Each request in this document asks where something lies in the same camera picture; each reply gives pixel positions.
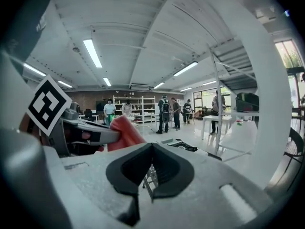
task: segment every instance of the air conditioner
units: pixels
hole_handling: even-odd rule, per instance
[[[130,89],[131,89],[131,90],[134,90],[134,91],[149,91],[149,90],[150,90],[150,87],[147,86],[147,85],[132,84],[132,85],[130,86]]]

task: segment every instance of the black pants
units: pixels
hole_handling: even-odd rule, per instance
[[[180,112],[176,112],[173,114],[173,121],[175,122],[175,126],[180,128]]]
[[[189,117],[190,117],[189,114],[183,113],[183,122],[186,123],[188,121]]]
[[[162,131],[162,129],[163,129],[163,113],[159,114],[159,119],[160,119],[159,131]],[[165,131],[168,131],[168,123],[165,124]]]
[[[212,110],[211,115],[218,116],[218,112]],[[217,131],[218,131],[218,121],[212,120],[212,132],[216,130],[216,122],[217,122]]]

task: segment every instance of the red cloth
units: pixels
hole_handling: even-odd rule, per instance
[[[120,131],[120,139],[115,143],[108,144],[108,152],[126,148],[132,145],[146,143],[144,138],[140,135],[138,130],[131,124],[125,115],[112,120],[109,129]]]

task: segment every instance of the white pillar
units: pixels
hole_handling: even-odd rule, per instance
[[[256,76],[259,126],[244,175],[265,188],[283,157],[289,136],[292,109],[287,73],[271,36],[246,8],[234,0],[207,1],[242,41]]]

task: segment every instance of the man with backpack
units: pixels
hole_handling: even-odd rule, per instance
[[[157,134],[162,134],[163,130],[163,113],[169,113],[170,111],[170,105],[167,100],[167,96],[163,95],[162,98],[160,99],[159,103],[159,130],[156,132]],[[165,124],[165,132],[168,132],[168,122]]]

